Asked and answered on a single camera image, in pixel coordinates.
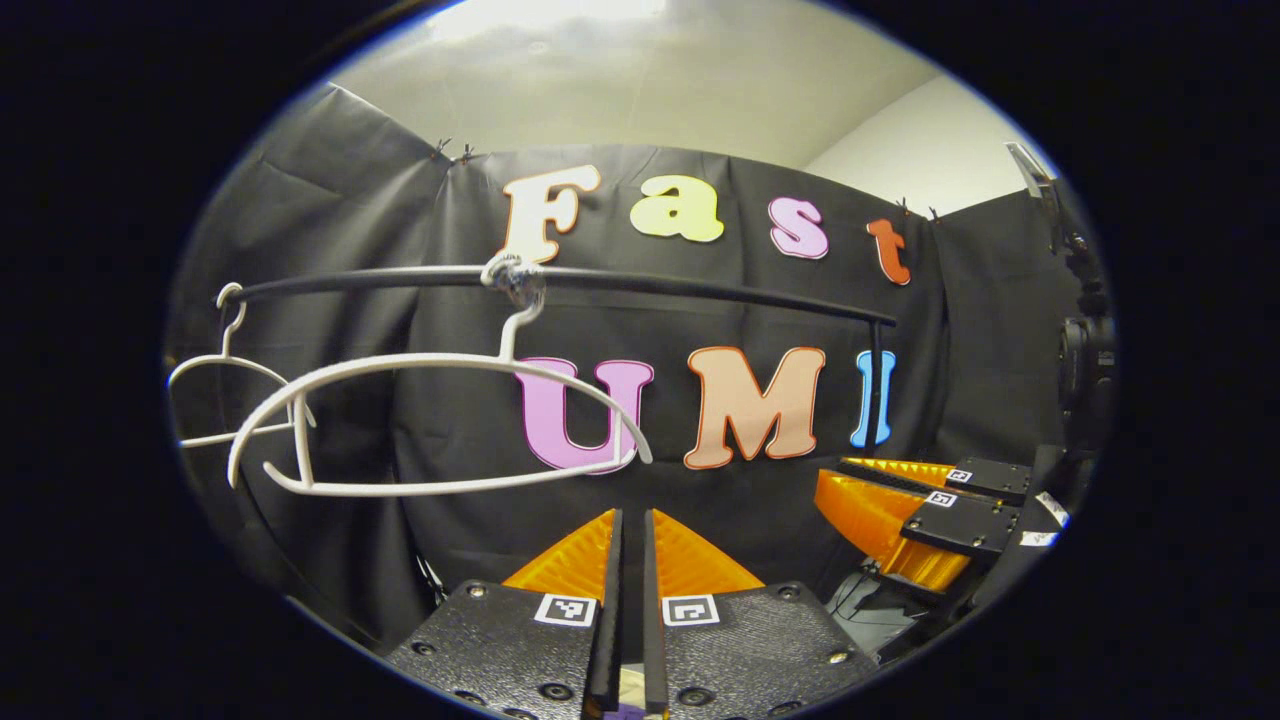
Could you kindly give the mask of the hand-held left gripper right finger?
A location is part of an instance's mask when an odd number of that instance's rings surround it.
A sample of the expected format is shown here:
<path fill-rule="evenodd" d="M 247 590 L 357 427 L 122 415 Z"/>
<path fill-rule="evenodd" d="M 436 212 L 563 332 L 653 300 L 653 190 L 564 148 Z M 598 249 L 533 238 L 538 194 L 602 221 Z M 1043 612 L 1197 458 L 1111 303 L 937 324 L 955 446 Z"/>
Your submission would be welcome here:
<path fill-rule="evenodd" d="M 792 719 L 877 673 L 803 583 L 762 583 L 659 510 L 646 512 L 644 527 L 649 714 Z"/>

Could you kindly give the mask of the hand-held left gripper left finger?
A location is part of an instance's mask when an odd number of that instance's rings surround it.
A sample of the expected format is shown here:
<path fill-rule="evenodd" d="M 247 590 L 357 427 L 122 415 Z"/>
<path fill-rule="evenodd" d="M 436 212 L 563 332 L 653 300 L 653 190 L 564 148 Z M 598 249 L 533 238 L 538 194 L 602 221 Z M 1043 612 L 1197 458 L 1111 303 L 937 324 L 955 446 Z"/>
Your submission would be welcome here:
<path fill-rule="evenodd" d="M 622 524 L 607 510 L 508 579 L 462 583 L 387 661 L 493 717 L 604 717 L 620 694 Z"/>

